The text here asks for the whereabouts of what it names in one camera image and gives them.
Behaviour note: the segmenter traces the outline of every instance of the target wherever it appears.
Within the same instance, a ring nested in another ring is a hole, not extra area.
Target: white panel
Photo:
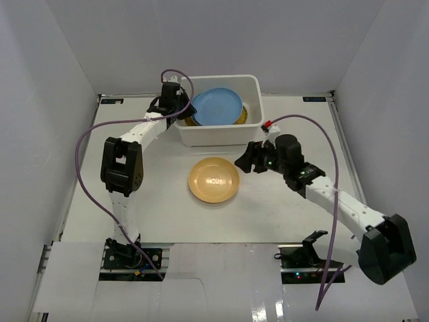
[[[429,2],[387,0],[338,90],[341,118],[369,205],[410,225],[405,273],[429,321]]]
[[[264,93],[336,89],[383,0],[47,0],[98,93],[159,72],[254,74]]]
[[[288,322],[401,322],[417,314],[404,275],[384,285],[372,283],[358,268],[345,273],[344,284],[333,284],[315,311],[319,284],[283,285]]]
[[[95,94],[44,0],[0,1],[0,320],[24,321]]]
[[[91,322],[284,322],[275,245],[182,244],[162,283],[99,282]]]
[[[33,312],[79,312],[89,318],[104,246],[103,242],[55,242]]]

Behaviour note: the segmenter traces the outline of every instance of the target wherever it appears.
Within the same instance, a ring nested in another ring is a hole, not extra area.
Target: black bracket
[[[105,270],[127,270],[140,269],[147,265],[147,260],[137,252],[137,250],[127,244],[119,244],[116,240],[106,239],[106,245],[109,247],[105,251],[103,268]],[[141,248],[149,256],[157,269],[162,265],[162,248]]]
[[[407,221],[398,214],[385,216],[363,235],[359,267],[374,283],[383,285],[417,260]]]
[[[165,82],[162,85],[161,96],[156,97],[149,105],[147,112],[159,113],[163,116],[179,112],[189,102],[188,94],[185,89],[180,86],[179,83]],[[196,113],[195,108],[192,104],[189,104],[188,108],[177,116],[178,119],[186,119],[187,117],[193,116]],[[167,128],[169,128],[176,118],[167,119]]]
[[[125,163],[117,159],[126,157]],[[101,162],[101,181],[111,193],[116,191],[129,197],[143,182],[143,156],[141,145],[137,142],[124,142],[120,138],[105,141],[103,161]]]
[[[265,150],[262,147],[262,141],[249,142],[246,151],[240,158],[236,159],[234,165],[239,167],[244,173],[250,173],[252,166],[255,166],[253,171],[256,173],[268,171],[263,165],[264,154],[267,152]]]
[[[317,266],[320,264],[321,259],[317,256],[313,244],[318,238],[327,233],[325,230],[315,231],[302,241],[302,247],[296,248],[292,252],[289,252],[290,248],[282,248],[274,258],[282,260],[282,266],[290,265],[290,262],[303,267]]]

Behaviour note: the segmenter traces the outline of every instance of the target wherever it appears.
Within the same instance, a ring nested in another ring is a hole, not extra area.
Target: white table surface
[[[151,98],[125,98],[121,105],[100,105],[95,123],[142,117],[150,101]],[[321,123],[339,155],[340,188],[356,195],[328,103],[304,103],[301,97],[279,96],[264,97],[263,103],[266,119],[299,113]],[[328,144],[313,124],[301,119],[289,119],[280,122],[279,126],[283,133],[291,133],[298,138],[307,161],[323,169],[329,177],[334,177]],[[96,129],[90,137],[82,164],[82,177],[89,191],[108,207],[111,204],[109,196],[100,180],[103,143],[107,137],[118,137],[129,128],[130,125],[125,124]],[[137,192],[141,196],[137,221],[142,241],[281,244],[300,242],[317,229],[330,231],[332,216],[289,191],[282,177],[273,172],[241,172],[237,195],[223,204],[209,205],[191,194],[187,178],[194,164],[209,156],[221,156],[233,162],[244,150],[245,146],[187,148],[180,141],[175,127],[160,135],[143,154],[145,174]],[[111,219],[94,206],[77,186],[62,241],[99,242],[112,234]],[[339,223],[336,249],[358,249],[356,241],[350,237],[350,231]],[[328,240],[325,236],[318,243],[327,245]],[[374,321],[381,321],[381,318],[383,321],[416,318],[403,274],[385,286],[377,286],[356,268],[346,274],[346,280],[345,284],[332,287],[335,291],[330,290],[326,297],[324,313],[314,312],[317,285],[283,286],[285,311],[289,316],[286,321],[332,321],[345,318],[347,312],[353,312],[353,321],[368,316],[374,317]]]
[[[45,307],[48,322],[400,322],[416,317],[402,275],[379,286],[358,268],[346,273],[345,283],[332,286],[316,312],[318,285],[282,285],[274,244],[175,244],[162,283],[100,281],[96,286],[82,286],[82,279],[99,272],[94,264],[100,258],[87,256],[94,243],[56,244],[65,245],[52,249],[51,256],[62,260],[48,262],[48,268],[54,266],[42,288],[47,282],[50,293],[38,299],[50,306]],[[79,252],[55,254],[76,247]],[[57,278],[70,267],[78,273]],[[88,305],[82,307],[82,299]]]

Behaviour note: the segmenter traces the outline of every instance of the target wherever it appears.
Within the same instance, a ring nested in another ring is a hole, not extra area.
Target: white plastic bin
[[[223,87],[235,91],[247,110],[247,121],[239,125],[187,126],[184,121],[174,125],[179,129],[185,146],[232,146],[254,140],[264,121],[261,90],[252,75],[222,75],[190,77],[194,95],[209,89]],[[183,78],[182,86],[190,95],[189,82]]]

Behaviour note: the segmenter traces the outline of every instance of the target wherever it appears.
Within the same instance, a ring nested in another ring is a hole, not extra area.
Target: yellow plate
[[[244,124],[244,123],[246,123],[246,121],[247,121],[247,116],[248,116],[247,110],[246,110],[246,108],[245,108],[245,107],[244,107],[244,105],[243,105],[243,110],[241,111],[241,115],[240,115],[239,119],[235,121],[234,125],[237,125],[237,124]],[[197,124],[197,123],[193,120],[193,118],[191,118],[191,117],[187,117],[187,118],[185,119],[185,124],[186,124],[187,126],[201,126],[201,125]]]
[[[240,175],[222,158],[206,158],[195,164],[188,179],[192,193],[207,203],[222,203],[237,192]]]

